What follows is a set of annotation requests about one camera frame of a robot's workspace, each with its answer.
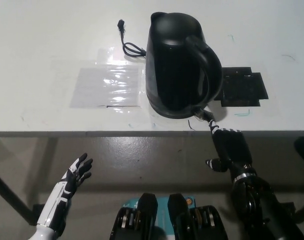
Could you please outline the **right robot hand black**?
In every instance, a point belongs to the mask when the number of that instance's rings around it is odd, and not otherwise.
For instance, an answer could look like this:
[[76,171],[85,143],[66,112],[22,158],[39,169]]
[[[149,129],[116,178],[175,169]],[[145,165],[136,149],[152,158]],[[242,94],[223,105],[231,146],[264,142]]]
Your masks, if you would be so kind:
[[221,128],[215,122],[213,115],[203,111],[202,118],[208,122],[212,141],[218,157],[205,161],[215,172],[230,172],[233,182],[257,173],[252,167],[252,156],[243,133],[240,130]]

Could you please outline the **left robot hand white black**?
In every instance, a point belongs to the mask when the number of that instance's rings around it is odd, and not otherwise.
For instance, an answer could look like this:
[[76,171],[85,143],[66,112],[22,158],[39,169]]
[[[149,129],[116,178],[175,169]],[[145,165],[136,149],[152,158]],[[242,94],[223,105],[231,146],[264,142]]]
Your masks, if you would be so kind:
[[66,221],[78,187],[92,175],[90,169],[93,159],[87,157],[87,153],[78,157],[55,184],[38,218],[38,225],[56,232]]

